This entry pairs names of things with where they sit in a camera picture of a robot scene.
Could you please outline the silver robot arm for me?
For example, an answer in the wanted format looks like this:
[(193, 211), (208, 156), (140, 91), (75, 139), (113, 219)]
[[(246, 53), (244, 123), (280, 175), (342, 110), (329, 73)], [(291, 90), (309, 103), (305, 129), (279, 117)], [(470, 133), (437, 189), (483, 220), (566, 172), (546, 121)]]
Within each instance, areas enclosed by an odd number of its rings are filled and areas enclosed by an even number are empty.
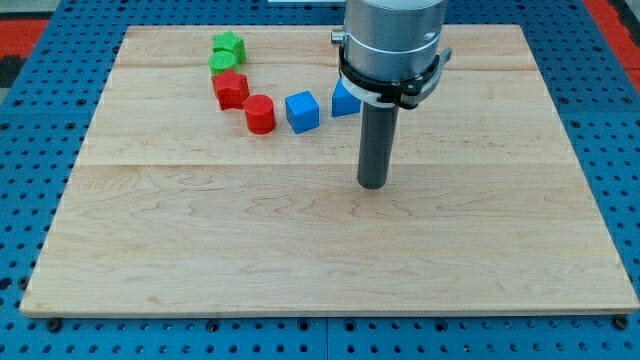
[(331, 33), (344, 62), (378, 81), (404, 81), (433, 63), (447, 0), (346, 0), (344, 25)]

